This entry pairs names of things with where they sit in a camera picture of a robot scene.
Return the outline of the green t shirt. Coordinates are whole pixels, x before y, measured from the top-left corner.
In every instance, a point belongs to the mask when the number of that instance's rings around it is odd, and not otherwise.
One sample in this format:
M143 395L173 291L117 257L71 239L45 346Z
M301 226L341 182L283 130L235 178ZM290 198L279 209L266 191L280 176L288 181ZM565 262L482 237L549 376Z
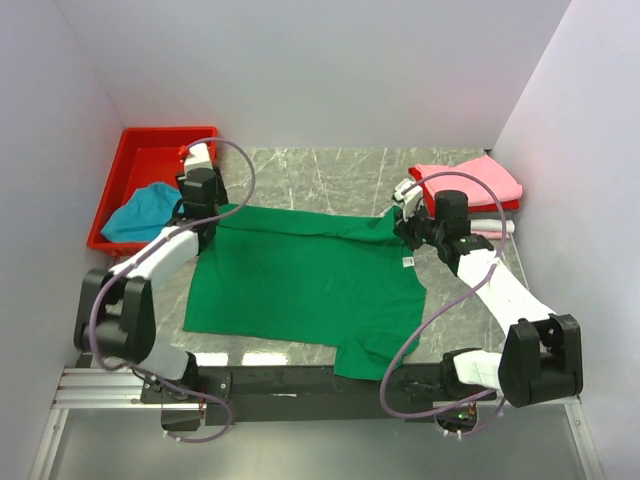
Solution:
M322 344L337 375L382 379L427 295L393 232L399 214L241 209L199 255L185 330Z

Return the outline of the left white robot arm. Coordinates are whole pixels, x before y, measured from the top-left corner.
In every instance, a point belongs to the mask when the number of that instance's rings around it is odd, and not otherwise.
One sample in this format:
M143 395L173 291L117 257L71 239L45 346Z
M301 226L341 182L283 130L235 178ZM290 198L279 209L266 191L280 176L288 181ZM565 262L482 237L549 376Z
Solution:
M199 392L195 355L157 338L153 288L211 244L216 222L194 221L217 216L228 197L220 169L199 167L176 176L180 198L161 233L138 254L110 270L92 269L83 279L74 346L91 351L90 319L103 358L133 364L164 378L164 389L186 402Z

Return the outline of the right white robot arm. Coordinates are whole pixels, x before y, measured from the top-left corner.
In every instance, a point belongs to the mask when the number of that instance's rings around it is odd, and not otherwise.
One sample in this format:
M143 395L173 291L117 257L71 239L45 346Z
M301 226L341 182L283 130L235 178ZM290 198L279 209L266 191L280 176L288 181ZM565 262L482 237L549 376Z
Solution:
M430 245L454 276L479 297L506 336L501 352L473 348L444 354L439 387L460 399L473 386L499 391L514 407L579 395L584 386L581 329L537 300L502 262L497 249L471 230L468 197L445 190L428 211L420 187L394 189L394 232L415 250Z

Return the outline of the folded red t shirt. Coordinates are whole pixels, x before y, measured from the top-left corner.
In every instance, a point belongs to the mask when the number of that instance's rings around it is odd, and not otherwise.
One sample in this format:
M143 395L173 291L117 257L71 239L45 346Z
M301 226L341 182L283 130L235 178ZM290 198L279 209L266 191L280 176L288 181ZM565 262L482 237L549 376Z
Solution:
M464 170L435 165L416 165L408 169L410 177L415 181L443 172L451 172L451 175L439 176L427 180L421 185L427 209L431 214L436 212L435 195L440 191L448 190L456 190L466 194L469 212L498 211L494 198L484 187L473 180L460 176L460 173L465 172ZM499 200L504 211L519 208L523 188L509 173L484 173L478 170L466 171L465 173L484 183Z

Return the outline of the folded white t shirt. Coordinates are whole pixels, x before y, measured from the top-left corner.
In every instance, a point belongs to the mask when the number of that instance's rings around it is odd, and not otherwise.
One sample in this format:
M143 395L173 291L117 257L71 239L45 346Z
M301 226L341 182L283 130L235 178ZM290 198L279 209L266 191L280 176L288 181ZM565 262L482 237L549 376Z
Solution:
M480 232L501 232L503 229L508 234L515 232L515 224L512 220L502 222L500 219L473 219L471 230Z

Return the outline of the blue t shirt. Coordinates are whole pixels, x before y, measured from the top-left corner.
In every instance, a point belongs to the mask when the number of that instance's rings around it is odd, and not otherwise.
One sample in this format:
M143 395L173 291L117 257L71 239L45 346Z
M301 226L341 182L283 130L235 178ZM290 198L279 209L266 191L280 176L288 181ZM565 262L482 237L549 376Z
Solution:
M150 242L171 219L180 199L179 190L164 182L137 188L131 198L109 217L101 234L112 243Z

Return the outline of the red plastic bin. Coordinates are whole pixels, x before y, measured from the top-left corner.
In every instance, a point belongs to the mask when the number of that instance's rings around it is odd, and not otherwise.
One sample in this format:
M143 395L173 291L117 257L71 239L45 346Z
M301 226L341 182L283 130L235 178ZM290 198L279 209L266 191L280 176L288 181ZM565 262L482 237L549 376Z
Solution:
M89 231L87 246L109 256L136 254L145 243L111 242L101 233L112 214L139 189L154 182L177 185L181 149L191 142L218 134L214 126L132 127L122 132L100 203Z

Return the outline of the folded light pink t shirt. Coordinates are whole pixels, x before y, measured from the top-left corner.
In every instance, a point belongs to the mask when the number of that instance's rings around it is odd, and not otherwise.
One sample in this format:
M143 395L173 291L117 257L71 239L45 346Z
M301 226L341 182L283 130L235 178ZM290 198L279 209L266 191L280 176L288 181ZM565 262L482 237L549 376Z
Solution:
M502 235L502 233L500 231L498 232L494 232L494 231L473 231L473 234L475 235L481 235L485 238L487 238L488 240L500 240L502 237L509 239L511 237L511 234L509 232L507 232L505 235Z

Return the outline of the folded grey t shirt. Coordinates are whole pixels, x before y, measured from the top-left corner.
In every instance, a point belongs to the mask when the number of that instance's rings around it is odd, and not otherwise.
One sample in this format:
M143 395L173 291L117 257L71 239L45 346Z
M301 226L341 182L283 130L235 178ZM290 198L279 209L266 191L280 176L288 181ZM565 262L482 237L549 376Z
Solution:
M504 211L504 217L506 221L513 220L514 213L512 211ZM470 212L469 219L471 221L501 221L501 215L498 211L486 211L486 212Z

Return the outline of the black base beam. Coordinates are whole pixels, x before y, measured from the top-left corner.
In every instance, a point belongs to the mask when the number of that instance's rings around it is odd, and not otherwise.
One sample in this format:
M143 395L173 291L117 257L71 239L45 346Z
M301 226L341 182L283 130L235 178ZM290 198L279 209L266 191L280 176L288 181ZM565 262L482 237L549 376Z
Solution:
M368 420L388 416L380 383L334 374L331 366L201 366L196 390L224 400L236 422ZM407 413L430 410L481 392L446 380L437 363L396 369L385 389L389 407Z

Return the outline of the aluminium frame rail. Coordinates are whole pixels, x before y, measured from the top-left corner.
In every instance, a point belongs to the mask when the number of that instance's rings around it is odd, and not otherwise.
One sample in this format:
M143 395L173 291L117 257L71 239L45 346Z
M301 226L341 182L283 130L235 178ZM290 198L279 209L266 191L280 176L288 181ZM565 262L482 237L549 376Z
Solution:
M205 366L320 365L334 350L180 331L195 260L162 285L160 333L197 347ZM502 346L504 335L479 300L423 334L409 361L436 360L462 346ZM494 422L460 440L431 423L397 419L237 424L199 445L163 437L160 413L142 405L129 371L63 371L31 479L605 479L581 399L527 409L505 406Z

